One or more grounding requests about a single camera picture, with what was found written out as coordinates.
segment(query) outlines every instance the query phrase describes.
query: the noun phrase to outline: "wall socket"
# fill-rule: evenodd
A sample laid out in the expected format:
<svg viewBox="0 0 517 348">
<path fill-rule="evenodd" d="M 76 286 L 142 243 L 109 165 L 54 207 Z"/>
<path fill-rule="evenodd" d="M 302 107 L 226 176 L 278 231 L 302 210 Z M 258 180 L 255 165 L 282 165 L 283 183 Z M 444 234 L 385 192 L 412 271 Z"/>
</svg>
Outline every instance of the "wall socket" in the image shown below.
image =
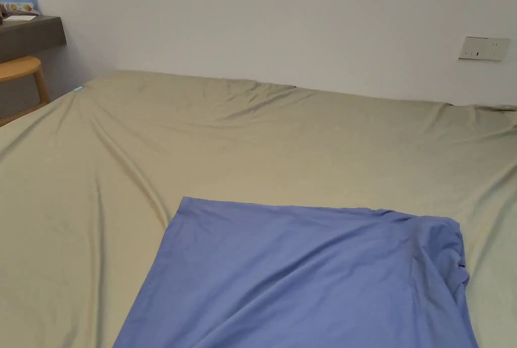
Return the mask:
<svg viewBox="0 0 517 348">
<path fill-rule="evenodd" d="M 459 59 L 502 61 L 510 42 L 509 38 L 466 37 Z"/>
</svg>

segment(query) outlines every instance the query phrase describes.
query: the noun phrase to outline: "dark wooden desk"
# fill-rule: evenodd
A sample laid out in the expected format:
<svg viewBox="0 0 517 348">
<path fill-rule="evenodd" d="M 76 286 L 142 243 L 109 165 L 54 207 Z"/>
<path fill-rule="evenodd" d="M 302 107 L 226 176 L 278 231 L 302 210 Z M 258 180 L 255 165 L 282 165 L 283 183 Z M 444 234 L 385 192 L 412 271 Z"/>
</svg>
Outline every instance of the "dark wooden desk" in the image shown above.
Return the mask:
<svg viewBox="0 0 517 348">
<path fill-rule="evenodd" d="M 31 21 L 5 21 L 0 25 L 0 63 L 51 47 L 66 45 L 59 17 L 41 16 Z"/>
</svg>

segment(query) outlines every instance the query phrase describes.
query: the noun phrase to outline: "blue cloth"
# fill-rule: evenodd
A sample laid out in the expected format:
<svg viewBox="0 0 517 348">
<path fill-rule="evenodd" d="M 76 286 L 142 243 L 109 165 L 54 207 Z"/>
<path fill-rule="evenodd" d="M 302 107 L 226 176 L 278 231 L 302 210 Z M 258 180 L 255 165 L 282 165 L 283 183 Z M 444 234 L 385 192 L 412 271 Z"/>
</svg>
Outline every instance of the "blue cloth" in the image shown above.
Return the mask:
<svg viewBox="0 0 517 348">
<path fill-rule="evenodd" d="M 185 197 L 114 347 L 477 347 L 459 225 Z"/>
</svg>

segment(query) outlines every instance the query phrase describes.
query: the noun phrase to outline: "fabric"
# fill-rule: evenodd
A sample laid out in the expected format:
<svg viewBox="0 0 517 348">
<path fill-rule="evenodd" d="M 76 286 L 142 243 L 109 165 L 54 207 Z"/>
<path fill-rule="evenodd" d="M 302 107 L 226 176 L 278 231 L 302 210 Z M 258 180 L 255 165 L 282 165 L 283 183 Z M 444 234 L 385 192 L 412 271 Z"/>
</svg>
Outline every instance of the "fabric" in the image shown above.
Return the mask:
<svg viewBox="0 0 517 348">
<path fill-rule="evenodd" d="M 115 348 L 477 347 L 459 225 L 185 197 Z"/>
<path fill-rule="evenodd" d="M 515 112 L 115 72 L 0 128 L 0 346 L 111 347 L 182 196 L 450 217 L 517 346 L 516 153 Z"/>
</svg>

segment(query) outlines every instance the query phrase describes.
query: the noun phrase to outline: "bed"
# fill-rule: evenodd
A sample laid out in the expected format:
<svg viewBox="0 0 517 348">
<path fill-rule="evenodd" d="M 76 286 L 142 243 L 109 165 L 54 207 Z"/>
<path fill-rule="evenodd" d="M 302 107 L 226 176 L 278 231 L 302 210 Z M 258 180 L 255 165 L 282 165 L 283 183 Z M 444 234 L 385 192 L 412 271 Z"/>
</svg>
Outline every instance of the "bed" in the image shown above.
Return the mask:
<svg viewBox="0 0 517 348">
<path fill-rule="evenodd" d="M 134 71 L 0 129 L 0 345 L 112 346 L 183 196 L 450 217 L 517 346 L 517 112 Z"/>
</svg>

